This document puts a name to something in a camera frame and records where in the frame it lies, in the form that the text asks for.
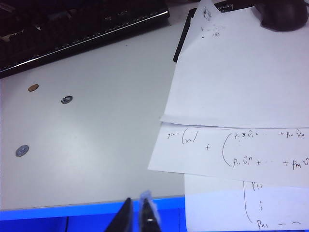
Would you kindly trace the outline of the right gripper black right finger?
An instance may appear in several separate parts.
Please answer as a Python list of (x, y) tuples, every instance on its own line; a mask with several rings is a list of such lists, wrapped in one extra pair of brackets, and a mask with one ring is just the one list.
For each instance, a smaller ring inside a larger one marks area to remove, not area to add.
[(161, 232), (161, 221), (156, 204), (153, 202), (151, 192), (144, 191), (139, 199), (139, 231)]

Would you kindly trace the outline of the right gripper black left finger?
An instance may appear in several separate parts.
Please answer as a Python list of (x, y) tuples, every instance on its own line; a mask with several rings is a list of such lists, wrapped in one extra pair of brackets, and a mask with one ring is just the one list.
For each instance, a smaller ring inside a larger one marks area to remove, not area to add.
[(105, 232), (132, 232), (133, 231), (133, 201), (127, 198)]

